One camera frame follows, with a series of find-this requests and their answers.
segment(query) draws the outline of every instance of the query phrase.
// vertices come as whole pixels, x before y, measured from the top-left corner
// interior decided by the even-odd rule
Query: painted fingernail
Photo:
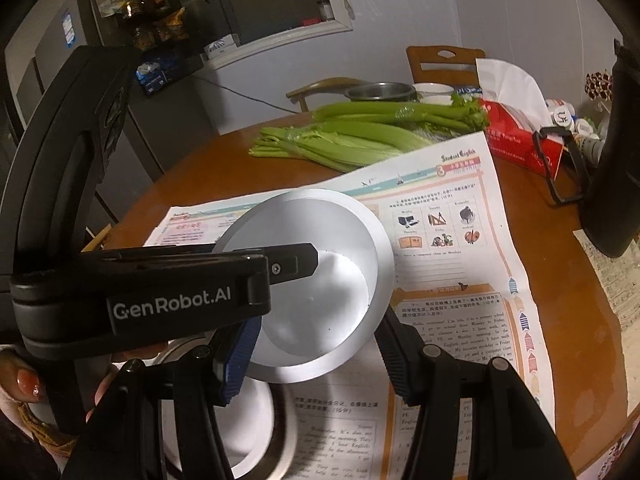
[[[40,379],[32,370],[22,368],[18,370],[18,388],[27,397],[35,400],[40,399]]]

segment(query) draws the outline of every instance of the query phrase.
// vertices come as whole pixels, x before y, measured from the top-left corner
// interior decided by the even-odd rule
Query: metal bowl
[[[344,95],[351,101],[414,101],[417,93],[404,83],[367,83],[349,88]]]

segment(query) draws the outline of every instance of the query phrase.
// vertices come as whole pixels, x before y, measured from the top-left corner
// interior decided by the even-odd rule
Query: window frame
[[[316,23],[315,25],[309,25],[307,27],[292,28],[291,30],[284,30],[277,34],[271,34],[270,36],[266,36],[260,40],[255,40],[241,45],[230,52],[215,57],[214,59],[209,59],[205,62],[205,67],[216,70],[278,46],[295,43],[296,41],[308,40],[309,38],[316,38],[318,36],[325,36],[327,34],[353,30],[351,18],[347,9],[347,1],[329,0],[329,3],[331,4],[334,12],[334,20]]]

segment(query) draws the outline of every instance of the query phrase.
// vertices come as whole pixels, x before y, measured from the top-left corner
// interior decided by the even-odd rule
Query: white wall
[[[49,27],[53,16],[64,1],[39,0],[22,21],[5,48],[7,75],[14,96],[44,31]]]
[[[456,0],[462,43],[521,66],[547,98],[586,101],[589,72],[611,72],[622,38],[596,0]]]
[[[285,94],[308,83],[332,76],[412,82],[408,46],[461,44],[454,0],[348,1],[355,15],[352,31],[281,46],[215,72],[203,69],[197,77],[296,110]],[[285,114],[203,81],[197,88],[221,133]],[[314,96],[308,102],[316,107],[338,99]]]

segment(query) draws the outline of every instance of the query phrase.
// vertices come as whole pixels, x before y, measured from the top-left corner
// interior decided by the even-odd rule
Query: round wooden table
[[[308,114],[299,114],[266,124],[291,126],[309,120]],[[107,248],[141,246],[171,206],[314,184],[337,175],[304,160],[249,156],[247,150],[263,126],[217,137],[187,156],[111,231]],[[576,207],[556,208],[541,176],[498,158],[495,166],[551,359],[556,433],[574,469],[581,471],[609,449],[627,422],[620,326],[573,235],[580,228]],[[558,187],[565,194],[574,190],[562,169]]]

